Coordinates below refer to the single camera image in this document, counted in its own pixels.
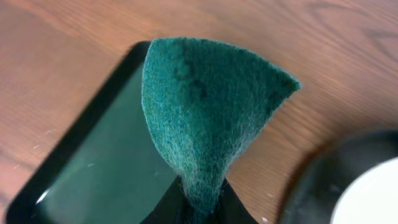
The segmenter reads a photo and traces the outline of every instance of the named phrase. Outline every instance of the black plate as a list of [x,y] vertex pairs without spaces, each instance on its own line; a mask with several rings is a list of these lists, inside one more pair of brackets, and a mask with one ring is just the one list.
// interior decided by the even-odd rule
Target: black plate
[[398,131],[361,134],[312,160],[288,196],[280,224],[329,224],[343,191],[372,167],[398,157]]
[[150,42],[126,55],[11,203],[7,224],[139,223],[176,175],[156,151],[141,108]]

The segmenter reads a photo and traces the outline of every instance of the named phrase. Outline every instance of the brown wooden tabletop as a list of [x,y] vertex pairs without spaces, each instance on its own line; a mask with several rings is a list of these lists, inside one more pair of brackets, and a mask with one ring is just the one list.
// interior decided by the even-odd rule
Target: brown wooden tabletop
[[0,0],[0,214],[129,47],[222,40],[303,83],[228,179],[275,223],[297,166],[326,143],[398,121],[395,0]]

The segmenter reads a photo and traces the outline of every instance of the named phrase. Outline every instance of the wooden surface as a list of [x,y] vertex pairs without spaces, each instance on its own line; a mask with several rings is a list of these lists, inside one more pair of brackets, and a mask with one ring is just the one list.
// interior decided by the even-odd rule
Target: wooden surface
[[303,83],[229,180],[275,223],[309,153],[398,120],[395,0],[0,0],[0,213],[133,43],[187,35],[251,49]]

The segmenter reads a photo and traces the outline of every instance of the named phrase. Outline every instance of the rectangular tray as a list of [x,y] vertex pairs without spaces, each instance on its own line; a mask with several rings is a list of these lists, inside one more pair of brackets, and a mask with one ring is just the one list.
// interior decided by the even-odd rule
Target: rectangular tray
[[126,55],[11,203],[7,224],[139,223],[156,206],[176,174],[141,108],[149,45]]

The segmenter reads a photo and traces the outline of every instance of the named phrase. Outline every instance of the white object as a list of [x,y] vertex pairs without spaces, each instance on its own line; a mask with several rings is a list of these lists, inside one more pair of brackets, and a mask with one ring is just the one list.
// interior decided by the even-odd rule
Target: white object
[[331,224],[398,224],[398,158],[359,176],[341,195]]

